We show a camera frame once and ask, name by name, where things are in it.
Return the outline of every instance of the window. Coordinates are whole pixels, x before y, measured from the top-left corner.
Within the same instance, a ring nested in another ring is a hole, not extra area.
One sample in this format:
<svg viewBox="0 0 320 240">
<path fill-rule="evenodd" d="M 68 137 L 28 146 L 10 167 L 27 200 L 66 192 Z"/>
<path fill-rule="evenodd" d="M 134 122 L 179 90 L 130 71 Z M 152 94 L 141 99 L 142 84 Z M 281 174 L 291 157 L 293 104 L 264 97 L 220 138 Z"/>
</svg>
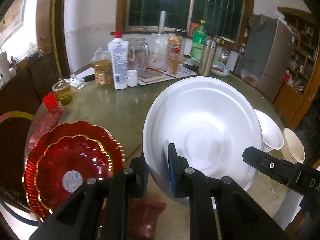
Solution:
<svg viewBox="0 0 320 240">
<path fill-rule="evenodd" d="M 158 26 L 160 12 L 166 11 L 165 27 L 186 29 L 190 0 L 130 0 L 129 26 Z"/>
<path fill-rule="evenodd" d="M 37 49 L 37 0 L 15 0 L 0 22 L 0 47 L 10 59 L 26 57 Z"/>
<path fill-rule="evenodd" d="M 235 40 L 242 11 L 243 0 L 195 0 L 192 22 L 205 20 L 208 34 Z"/>
<path fill-rule="evenodd" d="M 165 27 L 187 30 L 190 23 L 205 20 L 209 34 L 235 40 L 238 35 L 244 0 L 130 0 L 126 28 L 147 27 L 156 30 L 160 12 L 166 11 Z"/>
</svg>

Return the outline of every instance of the white small container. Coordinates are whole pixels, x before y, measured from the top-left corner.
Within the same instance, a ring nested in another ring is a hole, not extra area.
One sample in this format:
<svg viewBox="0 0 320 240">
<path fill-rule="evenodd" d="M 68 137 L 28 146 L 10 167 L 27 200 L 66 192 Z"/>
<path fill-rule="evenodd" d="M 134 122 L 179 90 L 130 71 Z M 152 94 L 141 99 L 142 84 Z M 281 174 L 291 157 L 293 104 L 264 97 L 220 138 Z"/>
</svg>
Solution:
<svg viewBox="0 0 320 240">
<path fill-rule="evenodd" d="M 0 54 L 0 73 L 4 78 L 4 82 L 8 82 L 11 79 L 11 74 L 9 71 L 9 61 L 7 58 L 7 52 L 4 51 Z"/>
<path fill-rule="evenodd" d="M 138 85 L 138 71 L 131 69 L 127 71 L 128 87 L 135 87 Z"/>
<path fill-rule="evenodd" d="M 284 158 L 291 163 L 303 163 L 305 160 L 304 147 L 293 131 L 288 128 L 283 130 L 284 146 L 281 152 Z"/>
<path fill-rule="evenodd" d="M 127 71 L 127 78 L 138 79 L 138 71 L 131 69 Z"/>
<path fill-rule="evenodd" d="M 128 87 L 135 87 L 138 85 L 138 79 L 127 78 Z"/>
</svg>

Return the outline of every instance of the glass cup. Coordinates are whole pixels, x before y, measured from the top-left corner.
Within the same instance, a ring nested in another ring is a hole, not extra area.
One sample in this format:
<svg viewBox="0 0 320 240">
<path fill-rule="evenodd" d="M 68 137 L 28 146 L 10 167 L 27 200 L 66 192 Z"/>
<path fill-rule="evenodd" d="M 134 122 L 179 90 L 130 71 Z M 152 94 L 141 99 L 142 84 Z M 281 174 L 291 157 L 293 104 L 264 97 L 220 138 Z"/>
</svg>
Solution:
<svg viewBox="0 0 320 240">
<path fill-rule="evenodd" d="M 73 99 L 70 80 L 63 79 L 52 86 L 52 91 L 63 106 L 68 105 Z"/>
<path fill-rule="evenodd" d="M 149 45 L 145 38 L 128 38 L 128 69 L 137 70 L 138 72 L 148 67 L 149 62 Z"/>
</svg>

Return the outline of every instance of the plate of food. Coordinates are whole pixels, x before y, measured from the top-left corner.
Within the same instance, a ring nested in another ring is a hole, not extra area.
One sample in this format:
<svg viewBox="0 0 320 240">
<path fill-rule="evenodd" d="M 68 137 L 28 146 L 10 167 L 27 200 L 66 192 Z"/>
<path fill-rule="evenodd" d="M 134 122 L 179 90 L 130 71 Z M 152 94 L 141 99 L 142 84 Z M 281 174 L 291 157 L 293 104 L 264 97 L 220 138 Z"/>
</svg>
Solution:
<svg viewBox="0 0 320 240">
<path fill-rule="evenodd" d="M 230 74 L 230 70 L 223 67 L 222 65 L 213 63 L 211 68 L 211 73 L 218 76 L 228 76 Z"/>
</svg>

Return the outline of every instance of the white lotion bottle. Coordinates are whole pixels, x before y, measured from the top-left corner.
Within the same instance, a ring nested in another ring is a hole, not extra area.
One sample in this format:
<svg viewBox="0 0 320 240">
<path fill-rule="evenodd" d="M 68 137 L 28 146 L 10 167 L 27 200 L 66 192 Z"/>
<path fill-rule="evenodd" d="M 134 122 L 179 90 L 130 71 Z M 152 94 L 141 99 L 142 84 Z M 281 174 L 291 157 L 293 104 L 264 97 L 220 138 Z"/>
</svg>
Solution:
<svg viewBox="0 0 320 240">
<path fill-rule="evenodd" d="M 109 42 L 111 55 L 113 83 L 115 89 L 124 89 L 127 84 L 128 48 L 129 42 L 122 39 L 122 32 L 115 32 L 115 38 Z"/>
</svg>

